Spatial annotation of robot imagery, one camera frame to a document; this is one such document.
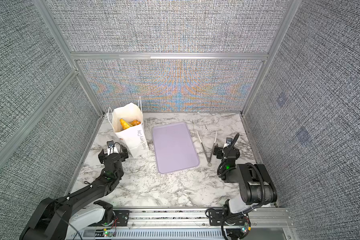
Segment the steel tongs white tips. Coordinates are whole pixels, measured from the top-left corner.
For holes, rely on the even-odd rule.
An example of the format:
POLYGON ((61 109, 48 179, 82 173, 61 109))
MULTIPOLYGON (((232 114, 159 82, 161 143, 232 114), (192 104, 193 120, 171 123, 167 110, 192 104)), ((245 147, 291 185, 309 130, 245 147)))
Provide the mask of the steel tongs white tips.
POLYGON ((203 153, 207 160, 208 167, 212 167, 212 157, 214 153, 214 147, 217 143, 217 135, 219 131, 214 131, 212 134, 201 135, 199 131, 196 131, 199 142, 202 146, 203 153))

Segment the white paper bag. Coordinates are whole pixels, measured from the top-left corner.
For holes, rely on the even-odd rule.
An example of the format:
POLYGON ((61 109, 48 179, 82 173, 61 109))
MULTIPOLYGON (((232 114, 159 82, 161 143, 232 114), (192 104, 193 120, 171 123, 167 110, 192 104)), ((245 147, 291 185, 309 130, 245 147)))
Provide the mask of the white paper bag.
POLYGON ((149 152, 144 133, 141 98, 138 98, 137 104, 129 103, 116 109, 108 108, 106 116, 116 137, 126 146, 134 158, 149 152), (138 121, 139 124, 124 129, 121 124, 122 121, 127 124, 138 121))

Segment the striped croissant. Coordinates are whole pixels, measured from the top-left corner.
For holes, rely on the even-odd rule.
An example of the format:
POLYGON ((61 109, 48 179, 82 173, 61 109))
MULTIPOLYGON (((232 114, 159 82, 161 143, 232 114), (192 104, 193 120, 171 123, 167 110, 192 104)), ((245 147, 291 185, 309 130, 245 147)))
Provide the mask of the striped croissant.
POLYGON ((133 127, 133 125, 131 123, 125 121, 124 119, 120 119, 119 121, 120 121, 120 124, 121 124, 121 127, 123 130, 127 130, 127 129, 133 127))

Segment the sugared ring donut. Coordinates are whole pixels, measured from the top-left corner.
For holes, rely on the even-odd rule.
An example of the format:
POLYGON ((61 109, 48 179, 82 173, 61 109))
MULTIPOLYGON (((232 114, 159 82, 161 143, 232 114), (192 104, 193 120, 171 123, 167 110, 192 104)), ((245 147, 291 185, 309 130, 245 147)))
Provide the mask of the sugared ring donut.
POLYGON ((141 122, 138 121, 138 120, 134 120, 134 121, 130 122, 130 124, 131 124, 132 126, 138 126, 138 125, 141 124, 141 122))

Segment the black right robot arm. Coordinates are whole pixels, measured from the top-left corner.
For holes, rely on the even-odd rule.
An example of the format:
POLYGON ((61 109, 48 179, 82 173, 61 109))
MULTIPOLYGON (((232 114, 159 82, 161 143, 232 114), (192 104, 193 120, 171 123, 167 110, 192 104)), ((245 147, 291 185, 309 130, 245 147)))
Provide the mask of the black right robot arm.
POLYGON ((221 160, 217 170, 218 177, 224 183, 238 184, 239 194, 223 205, 222 218, 233 214, 242 214, 275 203, 278 200, 276 187, 263 164, 237 164, 239 149, 225 144, 213 148, 213 155, 221 160))

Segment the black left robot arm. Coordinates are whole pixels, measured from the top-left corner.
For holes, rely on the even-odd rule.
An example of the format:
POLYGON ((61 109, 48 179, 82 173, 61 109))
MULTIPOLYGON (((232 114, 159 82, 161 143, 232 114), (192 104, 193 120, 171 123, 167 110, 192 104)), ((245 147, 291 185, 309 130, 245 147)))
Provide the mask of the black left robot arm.
POLYGON ((98 154, 104 168, 100 175, 80 190, 57 199, 42 200, 20 235, 21 240, 64 240, 70 235, 82 239, 79 230, 92 224, 114 226, 117 216, 113 206, 101 200, 116 189, 128 159, 127 148, 107 142, 107 149, 98 154))

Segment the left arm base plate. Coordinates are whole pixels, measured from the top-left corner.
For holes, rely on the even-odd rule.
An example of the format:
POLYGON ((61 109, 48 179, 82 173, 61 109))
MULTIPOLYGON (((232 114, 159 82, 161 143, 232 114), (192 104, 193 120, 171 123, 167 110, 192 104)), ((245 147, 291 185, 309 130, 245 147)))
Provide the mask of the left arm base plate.
POLYGON ((95 227, 126 227, 129 221, 129 210, 115 210, 112 214, 105 213, 103 220, 93 224, 95 227))

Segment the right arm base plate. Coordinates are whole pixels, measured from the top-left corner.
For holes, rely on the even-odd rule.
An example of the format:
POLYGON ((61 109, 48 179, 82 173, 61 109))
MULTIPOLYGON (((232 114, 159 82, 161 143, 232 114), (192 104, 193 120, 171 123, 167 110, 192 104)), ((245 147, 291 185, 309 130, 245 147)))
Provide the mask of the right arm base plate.
POLYGON ((245 223, 251 225, 248 214, 232 214, 229 211, 212 208, 207 209, 205 214, 211 226, 220 226, 222 223, 225 226, 243 226, 245 223))

